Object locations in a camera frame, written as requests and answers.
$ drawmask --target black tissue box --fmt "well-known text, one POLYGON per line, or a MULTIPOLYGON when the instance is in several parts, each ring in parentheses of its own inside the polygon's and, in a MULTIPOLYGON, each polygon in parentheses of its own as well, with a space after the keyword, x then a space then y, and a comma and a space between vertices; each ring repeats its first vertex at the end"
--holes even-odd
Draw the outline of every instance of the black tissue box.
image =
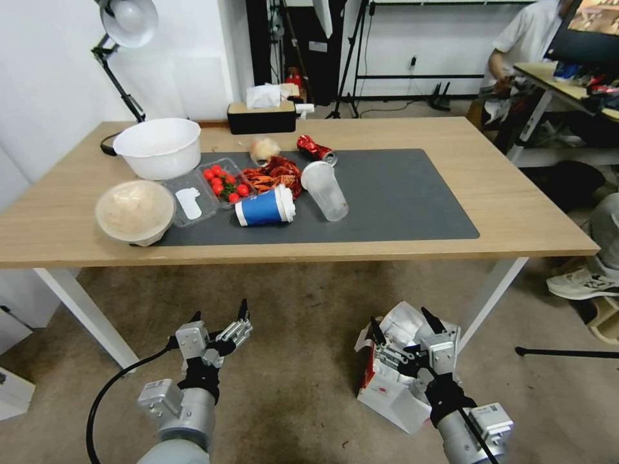
POLYGON ((297 112, 291 101, 282 101, 279 108, 249 109, 244 103, 228 106, 228 124, 234 135, 248 133, 294 132, 297 112))

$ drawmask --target crushed soda can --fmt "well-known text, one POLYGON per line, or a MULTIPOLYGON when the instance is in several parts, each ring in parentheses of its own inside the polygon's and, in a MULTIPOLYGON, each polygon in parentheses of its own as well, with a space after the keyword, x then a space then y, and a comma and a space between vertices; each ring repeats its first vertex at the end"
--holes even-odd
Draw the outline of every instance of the crushed soda can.
POLYGON ((332 166, 335 166, 335 163, 337 163, 335 152, 329 147, 318 145, 309 135, 301 135, 299 137, 297 148, 301 153, 309 155, 316 161, 324 161, 332 166))

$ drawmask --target cooked crawfish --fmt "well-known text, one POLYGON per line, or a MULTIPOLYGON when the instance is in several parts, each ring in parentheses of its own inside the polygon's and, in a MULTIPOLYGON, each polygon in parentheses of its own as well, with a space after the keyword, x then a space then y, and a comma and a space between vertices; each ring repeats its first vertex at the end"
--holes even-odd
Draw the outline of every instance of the cooked crawfish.
POLYGON ((292 190, 292 197, 296 200, 302 191, 301 171, 295 163, 283 157, 271 157, 265 166, 257 169, 244 169, 243 174, 258 193, 284 184, 292 190))

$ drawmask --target computer screen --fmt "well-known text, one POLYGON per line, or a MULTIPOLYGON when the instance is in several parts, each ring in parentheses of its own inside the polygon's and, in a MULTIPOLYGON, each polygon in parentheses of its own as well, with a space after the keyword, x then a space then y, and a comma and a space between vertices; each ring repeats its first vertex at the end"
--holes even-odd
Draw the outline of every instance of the computer screen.
POLYGON ((619 0, 575 0, 546 56, 619 70, 619 0))

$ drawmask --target white sneaker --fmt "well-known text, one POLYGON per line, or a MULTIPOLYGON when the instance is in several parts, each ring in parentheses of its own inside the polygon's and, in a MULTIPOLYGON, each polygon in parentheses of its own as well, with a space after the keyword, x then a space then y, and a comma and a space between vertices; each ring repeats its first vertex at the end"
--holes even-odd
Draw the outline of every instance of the white sneaker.
POLYGON ((546 279, 548 290, 568 300, 588 300, 596 296, 619 296, 619 280, 591 274, 586 266, 574 272, 546 279))

